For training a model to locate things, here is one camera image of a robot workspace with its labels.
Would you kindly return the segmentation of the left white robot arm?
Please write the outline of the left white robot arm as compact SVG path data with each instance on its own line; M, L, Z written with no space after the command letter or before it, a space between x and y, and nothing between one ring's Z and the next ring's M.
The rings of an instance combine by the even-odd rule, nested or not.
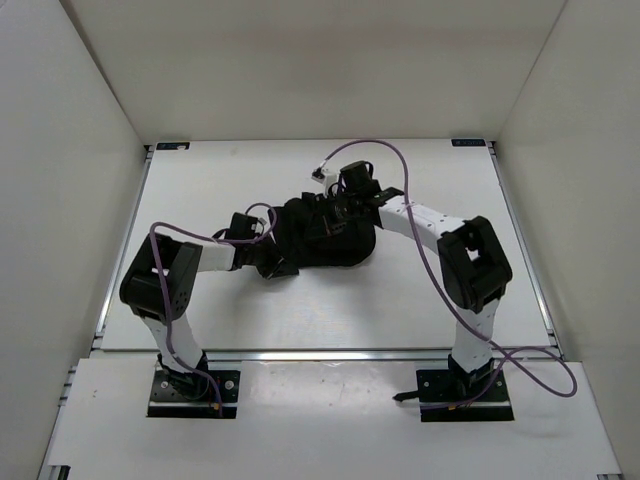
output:
M196 278L201 273L232 272L253 267L266 279L294 276L298 267L286 260L270 223L235 213L219 235L203 236L167 222L155 222L121 280L119 297L151 331L163 368L188 398L208 389L204 351L187 319Z

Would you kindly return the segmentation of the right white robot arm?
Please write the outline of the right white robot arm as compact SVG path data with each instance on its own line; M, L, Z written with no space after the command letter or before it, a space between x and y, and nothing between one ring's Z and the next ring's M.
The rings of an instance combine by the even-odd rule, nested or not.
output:
M449 358L449 391L471 400L493 370L490 341L494 319L513 272L490 221L451 217L412 201L405 190L383 189L373 165L357 161L338 173L321 164L311 178L324 193L321 233L336 233L349 221L364 221L416 242L438 256L442 281L436 286L452 305L458 325Z

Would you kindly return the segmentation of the black pleated skirt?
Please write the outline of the black pleated skirt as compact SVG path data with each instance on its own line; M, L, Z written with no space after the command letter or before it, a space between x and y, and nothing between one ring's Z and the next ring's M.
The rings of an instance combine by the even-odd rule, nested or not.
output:
M266 278L292 276L302 268L353 267L376 246L374 224L353 215L336 197L304 192L269 214L272 233L248 248L247 259Z

